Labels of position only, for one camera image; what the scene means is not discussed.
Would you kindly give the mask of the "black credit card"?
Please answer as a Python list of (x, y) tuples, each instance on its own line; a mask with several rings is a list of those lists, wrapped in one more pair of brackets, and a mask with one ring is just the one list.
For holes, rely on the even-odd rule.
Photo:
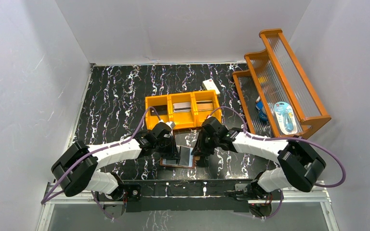
[(193, 148), (191, 147), (186, 147), (186, 146), (179, 146), (179, 154), (180, 154), (180, 160), (179, 164), (180, 165), (189, 165), (191, 160), (192, 160), (192, 150)]

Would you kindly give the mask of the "brown leather card holder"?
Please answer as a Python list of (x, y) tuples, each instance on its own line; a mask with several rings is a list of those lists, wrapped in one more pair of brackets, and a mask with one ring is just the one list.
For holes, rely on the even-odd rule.
[(193, 155), (193, 148), (177, 145), (176, 149), (179, 158), (176, 159), (160, 159), (160, 165), (164, 167), (177, 167), (177, 168), (189, 168), (194, 169), (196, 167), (196, 157)]

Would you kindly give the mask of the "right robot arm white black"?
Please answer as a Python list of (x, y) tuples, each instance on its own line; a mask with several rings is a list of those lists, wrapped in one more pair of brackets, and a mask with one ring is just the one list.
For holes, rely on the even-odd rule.
[(298, 137), (287, 140), (271, 140), (246, 132), (241, 128), (228, 129), (213, 116), (202, 123), (194, 156), (209, 156), (214, 150), (253, 154), (279, 165), (273, 170), (259, 173), (242, 191), (243, 194), (265, 199), (271, 192), (294, 187), (309, 192), (326, 167), (321, 156)]

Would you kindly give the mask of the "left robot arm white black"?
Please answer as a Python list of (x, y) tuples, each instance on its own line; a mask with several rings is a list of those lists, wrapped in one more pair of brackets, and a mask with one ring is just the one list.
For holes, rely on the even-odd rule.
[(137, 131), (123, 141), (93, 146), (77, 141), (52, 165), (51, 171), (67, 197), (87, 190), (106, 193), (112, 200), (119, 200), (124, 196), (124, 186), (114, 174), (99, 169), (151, 155), (159, 147), (168, 145), (173, 128), (173, 121), (159, 121), (152, 130)]

